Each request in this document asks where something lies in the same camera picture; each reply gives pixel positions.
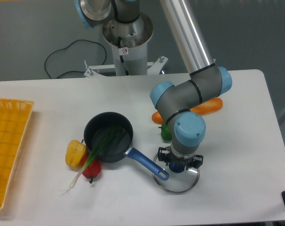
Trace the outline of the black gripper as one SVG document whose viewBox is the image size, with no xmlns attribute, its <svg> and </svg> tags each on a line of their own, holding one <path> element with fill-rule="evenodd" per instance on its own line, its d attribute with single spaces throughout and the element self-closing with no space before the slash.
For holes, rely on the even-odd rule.
<svg viewBox="0 0 285 226">
<path fill-rule="evenodd" d="M 171 164 L 185 166 L 185 169 L 188 170 L 190 168 L 199 169 L 203 164 L 203 156 L 202 155 L 194 155 L 192 154 L 182 154 L 179 152 L 173 153 L 169 147 L 159 147 L 158 160 L 164 162 L 166 166 Z"/>
</svg>

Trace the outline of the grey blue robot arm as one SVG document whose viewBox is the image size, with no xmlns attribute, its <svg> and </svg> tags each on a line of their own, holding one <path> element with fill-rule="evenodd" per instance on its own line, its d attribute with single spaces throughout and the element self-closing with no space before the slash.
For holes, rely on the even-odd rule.
<svg viewBox="0 0 285 226">
<path fill-rule="evenodd" d="M 194 152 L 205 135 L 205 122 L 191 108 L 218 97 L 232 86 L 224 67 L 210 56 L 193 11 L 185 0 L 163 0 L 162 9 L 181 53 L 190 79 L 179 85 L 169 81 L 150 92 L 154 107 L 172 134 L 168 149 L 159 149 L 158 159 L 175 173 L 202 165 Z M 153 35 L 151 19 L 141 12 L 137 0 L 77 0 L 77 12 L 85 26 L 102 25 L 111 45 L 117 76 L 145 75 L 147 43 Z"/>
</svg>

